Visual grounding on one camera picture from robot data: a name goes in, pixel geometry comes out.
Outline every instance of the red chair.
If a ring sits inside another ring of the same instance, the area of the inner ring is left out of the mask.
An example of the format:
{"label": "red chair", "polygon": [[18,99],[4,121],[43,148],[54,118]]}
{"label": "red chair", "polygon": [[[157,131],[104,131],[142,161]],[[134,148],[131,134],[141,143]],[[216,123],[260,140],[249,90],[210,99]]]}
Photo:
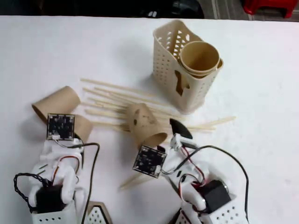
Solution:
{"label": "red chair", "polygon": [[259,7],[286,8],[285,18],[290,18],[298,0],[245,0],[244,11],[254,15]]}

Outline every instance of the circuit board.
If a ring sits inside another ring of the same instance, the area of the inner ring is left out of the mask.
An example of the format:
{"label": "circuit board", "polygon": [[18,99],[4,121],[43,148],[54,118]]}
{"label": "circuit board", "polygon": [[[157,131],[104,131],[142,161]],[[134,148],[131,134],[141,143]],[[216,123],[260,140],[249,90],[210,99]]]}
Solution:
{"label": "circuit board", "polygon": [[59,135],[56,140],[74,140],[75,115],[72,114],[48,114],[47,139]]}
{"label": "circuit board", "polygon": [[158,178],[165,158],[165,152],[147,146],[141,146],[133,170]]}

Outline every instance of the white tabletop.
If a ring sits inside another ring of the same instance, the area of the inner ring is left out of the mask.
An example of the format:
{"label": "white tabletop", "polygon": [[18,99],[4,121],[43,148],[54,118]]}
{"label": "white tabletop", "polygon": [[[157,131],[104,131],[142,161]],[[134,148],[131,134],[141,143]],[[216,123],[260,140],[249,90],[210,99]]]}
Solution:
{"label": "white tabletop", "polygon": [[[37,162],[46,130],[31,103],[65,85],[81,99],[80,77],[146,89],[154,85],[153,30],[167,19],[91,17],[0,17],[0,217],[3,223],[30,223],[13,177]],[[299,23],[184,20],[213,44],[224,60],[205,104],[188,118],[199,124],[234,115],[212,134],[195,134],[234,154],[249,178],[252,224],[295,223],[299,202]],[[83,114],[83,107],[76,111]],[[132,174],[136,151],[130,136],[94,128],[89,142],[101,144],[92,200],[104,202],[114,224],[164,224],[180,199],[163,178],[127,191],[119,185]],[[95,149],[86,148],[87,169]],[[235,183],[243,197],[245,179],[225,155],[200,155]],[[20,182],[28,193],[28,182]]]}

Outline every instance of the keyhole cutout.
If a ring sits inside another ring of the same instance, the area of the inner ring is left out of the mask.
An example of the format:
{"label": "keyhole cutout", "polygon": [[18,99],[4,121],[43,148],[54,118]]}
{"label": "keyhole cutout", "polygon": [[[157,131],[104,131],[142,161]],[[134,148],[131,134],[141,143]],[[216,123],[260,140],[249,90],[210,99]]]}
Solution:
{"label": "keyhole cutout", "polygon": [[176,74],[176,77],[178,78],[176,91],[180,96],[183,95],[184,88],[190,89],[189,84],[187,83],[187,80],[182,76],[182,74],[175,70],[174,73]]}

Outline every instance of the utensil holder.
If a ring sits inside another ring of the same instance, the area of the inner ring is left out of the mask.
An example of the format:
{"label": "utensil holder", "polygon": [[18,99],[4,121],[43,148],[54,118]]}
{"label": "utensil holder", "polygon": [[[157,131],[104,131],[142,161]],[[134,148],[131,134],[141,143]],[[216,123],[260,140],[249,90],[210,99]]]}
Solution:
{"label": "utensil holder", "polygon": [[180,20],[154,31],[153,77],[167,92],[177,109],[189,114],[199,108],[215,80],[223,61],[204,76],[189,73],[180,62],[180,51],[189,42],[203,41]]}

